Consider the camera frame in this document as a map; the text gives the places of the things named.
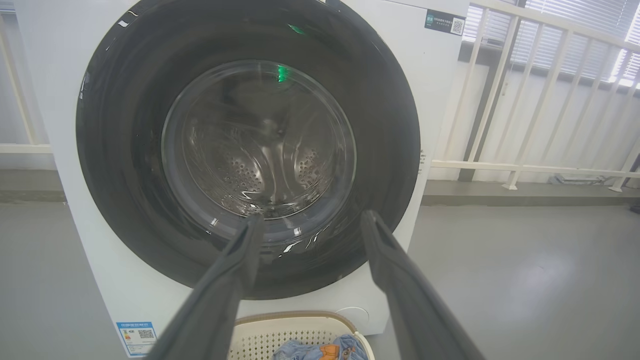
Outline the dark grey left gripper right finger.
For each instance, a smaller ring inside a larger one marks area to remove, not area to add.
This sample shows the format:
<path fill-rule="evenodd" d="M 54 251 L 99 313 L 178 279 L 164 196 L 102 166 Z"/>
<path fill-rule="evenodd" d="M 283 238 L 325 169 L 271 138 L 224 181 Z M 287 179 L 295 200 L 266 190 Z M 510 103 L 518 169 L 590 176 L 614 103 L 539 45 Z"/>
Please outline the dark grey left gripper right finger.
<path fill-rule="evenodd" d="M 387 298 L 403 360 L 482 360 L 483 354 L 375 210 L 361 214 L 370 273 Z"/>

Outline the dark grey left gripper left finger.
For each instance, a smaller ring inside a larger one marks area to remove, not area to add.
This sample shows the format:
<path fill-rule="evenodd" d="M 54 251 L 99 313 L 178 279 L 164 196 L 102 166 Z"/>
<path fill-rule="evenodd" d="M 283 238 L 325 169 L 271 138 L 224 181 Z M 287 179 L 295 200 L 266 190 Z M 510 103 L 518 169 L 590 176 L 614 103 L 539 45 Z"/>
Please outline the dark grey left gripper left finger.
<path fill-rule="evenodd" d="M 261 214 L 240 224 L 151 347 L 147 360 L 226 360 L 240 301 L 253 289 L 265 235 Z"/>

